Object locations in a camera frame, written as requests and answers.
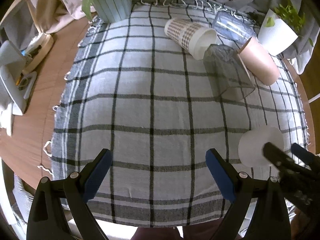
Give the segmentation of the white plastic cup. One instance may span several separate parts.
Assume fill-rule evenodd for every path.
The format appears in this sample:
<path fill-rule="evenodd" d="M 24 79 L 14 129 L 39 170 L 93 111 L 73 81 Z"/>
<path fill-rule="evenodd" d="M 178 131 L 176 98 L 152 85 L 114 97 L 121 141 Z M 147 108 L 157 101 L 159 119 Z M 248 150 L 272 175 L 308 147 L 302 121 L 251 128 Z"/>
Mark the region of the white plastic cup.
<path fill-rule="evenodd" d="M 284 149 L 283 134 L 278 128 L 264 125 L 244 133 L 238 145 L 241 163 L 247 167 L 271 166 L 263 156 L 263 147 L 267 142 L 271 142 L 281 150 Z"/>

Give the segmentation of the pink cup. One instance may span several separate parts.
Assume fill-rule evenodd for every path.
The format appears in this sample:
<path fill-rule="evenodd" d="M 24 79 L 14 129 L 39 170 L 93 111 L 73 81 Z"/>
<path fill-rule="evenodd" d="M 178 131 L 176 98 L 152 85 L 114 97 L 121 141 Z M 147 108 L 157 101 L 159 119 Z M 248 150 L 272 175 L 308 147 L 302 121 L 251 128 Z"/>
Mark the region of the pink cup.
<path fill-rule="evenodd" d="M 277 65 L 256 37 L 249 38 L 238 54 L 245 67 L 264 85 L 270 86 L 279 78 Z"/>

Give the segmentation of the smoky square glass cup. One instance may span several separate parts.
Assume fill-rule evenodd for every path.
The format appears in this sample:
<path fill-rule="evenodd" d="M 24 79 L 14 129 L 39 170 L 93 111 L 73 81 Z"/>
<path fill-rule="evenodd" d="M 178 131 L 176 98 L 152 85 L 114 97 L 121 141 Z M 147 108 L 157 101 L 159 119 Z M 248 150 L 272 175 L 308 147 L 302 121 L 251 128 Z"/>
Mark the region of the smoky square glass cup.
<path fill-rule="evenodd" d="M 248 70 L 232 47 L 210 45 L 204 53 L 203 63 L 213 96 L 240 101 L 254 92 L 255 86 Z"/>

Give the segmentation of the clear blue plastic cup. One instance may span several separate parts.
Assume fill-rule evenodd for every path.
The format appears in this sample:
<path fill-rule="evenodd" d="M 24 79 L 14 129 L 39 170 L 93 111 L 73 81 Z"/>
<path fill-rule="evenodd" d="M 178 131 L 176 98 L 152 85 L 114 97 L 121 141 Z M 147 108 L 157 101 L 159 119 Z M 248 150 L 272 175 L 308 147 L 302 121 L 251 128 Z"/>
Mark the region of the clear blue plastic cup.
<path fill-rule="evenodd" d="M 226 11 L 217 13 L 212 28 L 217 34 L 216 44 L 235 50 L 240 50 L 251 37 L 257 36 L 253 26 L 244 17 L 240 16 L 238 19 Z"/>

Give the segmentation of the plaid patterned paper cup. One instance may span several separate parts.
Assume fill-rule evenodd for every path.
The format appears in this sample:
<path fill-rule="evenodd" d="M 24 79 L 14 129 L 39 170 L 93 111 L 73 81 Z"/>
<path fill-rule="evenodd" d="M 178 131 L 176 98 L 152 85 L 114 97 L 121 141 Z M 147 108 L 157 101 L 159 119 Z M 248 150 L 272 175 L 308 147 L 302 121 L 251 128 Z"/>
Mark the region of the plaid patterned paper cup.
<path fill-rule="evenodd" d="M 180 18 L 168 20 L 164 32 L 196 60 L 202 60 L 209 46 L 217 42 L 217 33 L 213 28 Z"/>

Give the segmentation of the white plant pot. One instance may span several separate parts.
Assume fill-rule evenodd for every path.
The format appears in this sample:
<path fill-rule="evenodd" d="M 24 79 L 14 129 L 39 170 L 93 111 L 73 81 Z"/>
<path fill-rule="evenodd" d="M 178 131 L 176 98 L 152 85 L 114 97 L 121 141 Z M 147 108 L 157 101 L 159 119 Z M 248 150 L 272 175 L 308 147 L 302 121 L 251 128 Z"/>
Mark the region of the white plant pot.
<path fill-rule="evenodd" d="M 272 56 L 289 48 L 298 35 L 273 10 L 269 9 L 258 34 L 259 42 Z"/>

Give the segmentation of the white tablet stand device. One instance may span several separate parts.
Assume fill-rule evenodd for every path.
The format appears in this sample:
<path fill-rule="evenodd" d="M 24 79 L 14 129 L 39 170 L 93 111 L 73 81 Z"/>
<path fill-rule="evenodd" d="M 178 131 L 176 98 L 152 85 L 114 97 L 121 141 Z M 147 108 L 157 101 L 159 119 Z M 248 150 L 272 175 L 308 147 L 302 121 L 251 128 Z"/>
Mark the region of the white tablet stand device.
<path fill-rule="evenodd" d="M 36 72 L 23 74 L 26 58 L 9 40 L 1 45 L 1 128 L 12 136 L 14 116 L 25 113 Z"/>

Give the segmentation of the green potted plant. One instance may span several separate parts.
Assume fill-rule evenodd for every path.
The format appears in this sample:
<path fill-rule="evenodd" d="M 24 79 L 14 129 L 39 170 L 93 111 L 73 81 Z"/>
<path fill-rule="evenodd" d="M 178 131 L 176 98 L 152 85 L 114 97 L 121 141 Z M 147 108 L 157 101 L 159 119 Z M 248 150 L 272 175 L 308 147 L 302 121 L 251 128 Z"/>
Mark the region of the green potted plant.
<path fill-rule="evenodd" d="M 291 0 L 286 0 L 286 5 L 279 4 L 273 10 L 291 29 L 300 37 L 299 33 L 303 29 L 306 18 L 305 15 L 299 15 Z"/>

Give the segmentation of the checkered grey white tablecloth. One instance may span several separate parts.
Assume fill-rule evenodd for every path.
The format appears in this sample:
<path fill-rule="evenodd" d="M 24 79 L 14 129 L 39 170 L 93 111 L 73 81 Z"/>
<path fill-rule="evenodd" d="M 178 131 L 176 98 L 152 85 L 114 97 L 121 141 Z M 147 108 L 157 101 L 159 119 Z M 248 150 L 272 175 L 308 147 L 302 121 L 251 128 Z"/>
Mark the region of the checkered grey white tablecloth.
<path fill-rule="evenodd" d="M 284 151 L 308 146 L 302 103 L 281 60 L 271 86 L 240 101 L 212 93 L 211 73 L 165 35 L 171 18 L 211 27 L 219 11 L 257 25 L 243 12 L 212 0 L 133 0 L 129 18 L 112 24 L 95 17 L 55 107 L 51 140 L 53 179 L 81 171 L 103 148 L 113 164 L 88 206 L 95 218 L 131 226 L 179 226 L 222 217 L 223 199 L 205 162 L 215 148 L 238 171 L 255 179 L 274 167 L 248 168 L 238 155 L 241 136 L 270 125 Z"/>

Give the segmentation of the round wooden tray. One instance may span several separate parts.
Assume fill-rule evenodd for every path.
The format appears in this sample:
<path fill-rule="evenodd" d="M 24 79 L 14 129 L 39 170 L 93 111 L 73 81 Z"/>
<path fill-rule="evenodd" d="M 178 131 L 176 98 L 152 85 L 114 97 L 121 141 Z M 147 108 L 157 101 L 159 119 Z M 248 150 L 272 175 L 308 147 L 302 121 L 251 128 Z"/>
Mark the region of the round wooden tray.
<path fill-rule="evenodd" d="M 22 73 L 27 75 L 31 73 L 47 56 L 54 44 L 52 35 L 40 33 L 34 37 L 26 50 L 22 51 L 26 59 L 26 64 Z"/>

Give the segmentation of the pink curtain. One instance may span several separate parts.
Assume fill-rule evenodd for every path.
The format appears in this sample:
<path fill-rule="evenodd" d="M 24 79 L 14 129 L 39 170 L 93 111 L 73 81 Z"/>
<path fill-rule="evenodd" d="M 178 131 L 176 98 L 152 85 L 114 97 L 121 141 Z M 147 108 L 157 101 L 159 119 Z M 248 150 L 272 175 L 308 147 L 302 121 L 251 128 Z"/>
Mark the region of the pink curtain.
<path fill-rule="evenodd" d="M 82 0 L 31 0 L 35 7 L 37 29 L 56 33 L 74 20 L 84 18 Z"/>

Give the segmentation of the wooden chair back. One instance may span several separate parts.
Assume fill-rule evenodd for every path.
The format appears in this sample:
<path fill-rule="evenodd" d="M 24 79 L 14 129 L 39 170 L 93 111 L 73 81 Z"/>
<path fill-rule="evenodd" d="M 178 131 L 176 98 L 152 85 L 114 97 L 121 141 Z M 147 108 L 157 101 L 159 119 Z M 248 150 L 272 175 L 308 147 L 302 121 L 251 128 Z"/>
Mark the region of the wooden chair back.
<path fill-rule="evenodd" d="M 23 4 L 26 4 L 28 7 L 28 10 L 30 12 L 31 18 L 33 20 L 33 23 L 35 24 L 35 27 L 37 31 L 40 31 L 39 25 L 36 20 L 36 9 L 33 6 L 31 0 L 14 0 L 7 12 L 4 14 L 2 20 L 1 20 L 1 28 L 4 27 L 5 23 L 9 20 L 9 18 L 16 14 L 21 8 Z"/>

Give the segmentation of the light blue ribbed vase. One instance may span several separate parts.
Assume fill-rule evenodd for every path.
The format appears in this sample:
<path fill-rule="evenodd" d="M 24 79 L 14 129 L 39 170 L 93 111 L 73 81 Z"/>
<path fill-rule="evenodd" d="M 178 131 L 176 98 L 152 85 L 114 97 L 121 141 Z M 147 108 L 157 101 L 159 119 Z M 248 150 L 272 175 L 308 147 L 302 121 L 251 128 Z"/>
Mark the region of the light blue ribbed vase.
<path fill-rule="evenodd" d="M 93 0 L 92 4 L 104 23 L 117 23 L 129 17 L 132 0 Z"/>

